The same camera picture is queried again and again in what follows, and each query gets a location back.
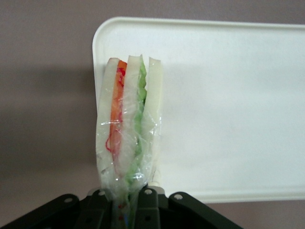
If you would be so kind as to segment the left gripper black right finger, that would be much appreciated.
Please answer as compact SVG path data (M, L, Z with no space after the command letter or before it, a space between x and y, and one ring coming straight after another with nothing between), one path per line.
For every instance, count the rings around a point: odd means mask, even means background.
M134 229L240 229L225 216L185 192L169 197L161 187L146 186L138 194Z

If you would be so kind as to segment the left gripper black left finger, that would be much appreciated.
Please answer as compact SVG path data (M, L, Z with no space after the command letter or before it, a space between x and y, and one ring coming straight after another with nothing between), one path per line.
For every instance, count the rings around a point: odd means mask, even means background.
M95 188L80 200L64 194L2 226L2 229L110 229L109 191Z

